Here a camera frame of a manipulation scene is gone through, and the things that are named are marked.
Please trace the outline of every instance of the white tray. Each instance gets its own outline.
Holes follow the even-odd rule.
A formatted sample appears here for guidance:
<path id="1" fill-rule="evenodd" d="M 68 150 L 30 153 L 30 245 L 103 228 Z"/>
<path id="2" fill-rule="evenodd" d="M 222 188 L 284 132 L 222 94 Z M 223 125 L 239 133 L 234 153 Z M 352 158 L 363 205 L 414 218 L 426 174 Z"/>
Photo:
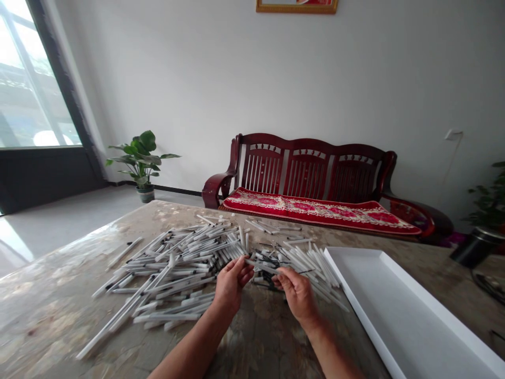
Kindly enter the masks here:
<path id="1" fill-rule="evenodd" d="M 394 379 L 505 378 L 505 362 L 385 252 L 325 255 Z"/>

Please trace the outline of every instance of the baseboard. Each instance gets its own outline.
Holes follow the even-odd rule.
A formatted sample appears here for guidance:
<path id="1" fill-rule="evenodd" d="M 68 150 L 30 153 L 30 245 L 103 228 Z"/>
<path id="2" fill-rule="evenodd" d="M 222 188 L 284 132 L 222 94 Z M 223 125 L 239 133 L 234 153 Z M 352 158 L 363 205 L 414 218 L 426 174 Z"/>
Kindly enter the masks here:
<path id="1" fill-rule="evenodd" d="M 125 184 L 132 185 L 132 186 L 137 186 L 137 183 L 135 183 L 134 181 L 121 181 L 121 182 L 117 182 L 117 183 L 115 183 L 115 182 L 109 182 L 109 185 L 111 185 L 113 187 L 121 187 L 122 185 L 125 185 Z M 182 194 L 185 194 L 185 195 L 192 195 L 192 196 L 199 196 L 199 197 L 201 197 L 201 192 L 190 191 L 188 189 L 166 187 L 166 186 L 160 186 L 160 185 L 157 185 L 157 184 L 154 185 L 154 189 L 155 190 L 160 190 L 160 191 L 182 193 Z"/>
<path id="2" fill-rule="evenodd" d="M 126 181 L 120 181 L 120 182 L 107 182 L 109 184 L 109 186 L 112 186 L 112 187 L 121 187 L 122 185 L 125 185 L 126 184 Z"/>

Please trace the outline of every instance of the wooden sofa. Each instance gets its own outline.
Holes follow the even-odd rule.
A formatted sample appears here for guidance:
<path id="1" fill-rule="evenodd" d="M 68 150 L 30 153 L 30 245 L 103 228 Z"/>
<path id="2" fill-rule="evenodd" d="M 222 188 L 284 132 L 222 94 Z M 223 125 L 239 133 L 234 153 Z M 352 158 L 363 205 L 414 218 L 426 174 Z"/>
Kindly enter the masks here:
<path id="1" fill-rule="evenodd" d="M 207 208 L 217 209 L 219 192 L 227 198 L 234 179 L 235 189 L 240 183 L 243 188 L 267 194 L 343 203 L 386 199 L 391 213 L 407 222 L 411 222 L 406 220 L 407 213 L 421 215 L 425 222 L 420 239 L 437 243 L 452 233 L 452 222 L 428 205 L 392 193 L 396 160 L 395 152 L 369 145 L 333 146 L 311 138 L 288 141 L 266 133 L 239 134 L 231 141 L 228 170 L 207 180 L 202 197 Z"/>

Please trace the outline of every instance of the hand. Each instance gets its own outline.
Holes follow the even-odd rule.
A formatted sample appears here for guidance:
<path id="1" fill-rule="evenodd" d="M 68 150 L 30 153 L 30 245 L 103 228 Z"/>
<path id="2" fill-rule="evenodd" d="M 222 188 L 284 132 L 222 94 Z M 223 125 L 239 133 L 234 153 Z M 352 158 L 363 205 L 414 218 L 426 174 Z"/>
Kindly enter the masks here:
<path id="1" fill-rule="evenodd" d="M 233 316 L 238 312 L 242 302 L 242 288 L 254 275 L 254 267 L 247 265 L 244 262 L 245 258 L 242 256 L 231 261 L 217 276 L 213 305 L 222 311 L 230 312 Z"/>
<path id="2" fill-rule="evenodd" d="M 320 324 L 321 316 L 314 300 L 310 280 L 291 267 L 280 267 L 277 270 L 282 274 L 274 276 L 272 280 L 278 290 L 284 290 L 286 293 L 289 309 L 301 327 L 307 330 Z"/>

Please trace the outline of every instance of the window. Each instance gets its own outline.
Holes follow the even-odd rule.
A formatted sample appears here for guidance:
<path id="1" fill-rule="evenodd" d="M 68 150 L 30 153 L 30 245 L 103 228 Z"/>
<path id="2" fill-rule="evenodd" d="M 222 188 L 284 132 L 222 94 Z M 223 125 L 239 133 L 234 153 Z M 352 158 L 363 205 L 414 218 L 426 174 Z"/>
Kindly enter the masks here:
<path id="1" fill-rule="evenodd" d="M 26 1 L 0 16 L 0 148 L 81 145 Z"/>

